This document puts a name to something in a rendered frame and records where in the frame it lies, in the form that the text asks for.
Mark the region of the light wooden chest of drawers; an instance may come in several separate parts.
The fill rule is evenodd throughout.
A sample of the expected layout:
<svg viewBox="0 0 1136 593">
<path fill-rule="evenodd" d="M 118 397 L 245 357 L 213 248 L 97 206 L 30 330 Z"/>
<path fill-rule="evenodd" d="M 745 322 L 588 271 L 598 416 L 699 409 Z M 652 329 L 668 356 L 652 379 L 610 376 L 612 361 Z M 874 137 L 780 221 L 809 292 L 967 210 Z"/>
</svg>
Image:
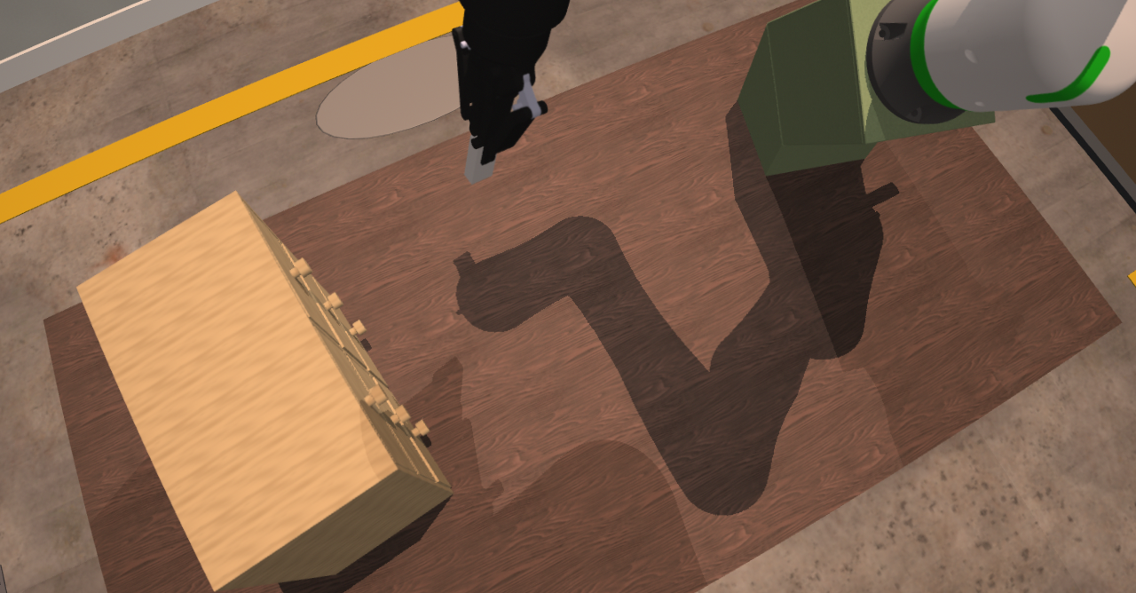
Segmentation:
<svg viewBox="0 0 1136 593">
<path fill-rule="evenodd" d="M 212 590 L 336 575 L 454 494 L 392 459 L 245 204 L 76 287 Z"/>
</svg>

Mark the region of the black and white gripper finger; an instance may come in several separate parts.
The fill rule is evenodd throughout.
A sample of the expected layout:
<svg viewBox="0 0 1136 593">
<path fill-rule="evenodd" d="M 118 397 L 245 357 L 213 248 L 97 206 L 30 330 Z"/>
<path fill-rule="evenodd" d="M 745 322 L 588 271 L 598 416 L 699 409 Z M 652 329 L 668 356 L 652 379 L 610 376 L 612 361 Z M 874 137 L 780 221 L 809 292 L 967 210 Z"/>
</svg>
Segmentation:
<svg viewBox="0 0 1136 593">
<path fill-rule="evenodd" d="M 471 139 L 471 162 L 468 178 L 471 184 L 493 176 L 496 154 L 515 147 L 535 117 L 548 112 L 548 105 L 543 100 L 537 102 L 534 95 L 529 74 L 524 75 L 523 91 L 510 97 L 496 97 L 501 80 L 501 72 L 498 67 L 487 68 L 485 78 L 483 94 L 486 98 L 485 107 L 477 137 Z M 517 103 L 513 105 L 513 98 L 518 94 Z M 512 112 L 510 112 L 511 108 Z"/>
<path fill-rule="evenodd" d="M 465 122 L 469 120 L 469 131 L 471 133 L 465 167 L 465 177 L 469 178 L 471 139 L 477 137 L 486 100 L 483 95 L 485 89 L 485 81 L 483 81 L 485 59 L 473 52 L 470 47 L 466 44 L 462 35 L 462 26 L 452 30 L 452 37 L 454 39 L 457 50 L 460 115 Z"/>
</svg>

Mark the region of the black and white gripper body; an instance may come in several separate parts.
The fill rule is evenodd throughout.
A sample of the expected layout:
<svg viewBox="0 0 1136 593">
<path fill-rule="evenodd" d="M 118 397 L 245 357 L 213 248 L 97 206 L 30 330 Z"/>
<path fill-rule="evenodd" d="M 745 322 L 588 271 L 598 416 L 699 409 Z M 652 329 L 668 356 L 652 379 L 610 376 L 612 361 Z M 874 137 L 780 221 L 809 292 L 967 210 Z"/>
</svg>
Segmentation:
<svg viewBox="0 0 1136 593">
<path fill-rule="evenodd" d="M 526 74 L 529 74 L 531 86 L 534 86 L 535 64 L 548 48 L 550 32 L 551 30 L 548 30 L 528 36 L 507 34 L 490 30 L 466 11 L 462 22 L 465 42 L 469 44 L 471 51 L 483 59 L 493 60 L 493 62 L 485 61 L 483 81 L 486 81 L 485 70 L 488 67 L 498 67 L 501 72 L 496 97 L 510 97 L 523 91 Z"/>
</svg>

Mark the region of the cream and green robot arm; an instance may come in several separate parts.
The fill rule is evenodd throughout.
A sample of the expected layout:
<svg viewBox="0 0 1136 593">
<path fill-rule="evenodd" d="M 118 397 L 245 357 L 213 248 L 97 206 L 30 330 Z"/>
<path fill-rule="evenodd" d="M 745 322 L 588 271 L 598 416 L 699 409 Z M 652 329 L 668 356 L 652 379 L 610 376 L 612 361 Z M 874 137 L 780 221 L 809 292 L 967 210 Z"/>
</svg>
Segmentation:
<svg viewBox="0 0 1136 593">
<path fill-rule="evenodd" d="M 571 0 L 459 2 L 490 30 L 534 35 Z M 1136 0 L 892 0 L 872 22 L 867 70 L 907 123 L 1106 102 L 1136 81 Z"/>
</svg>

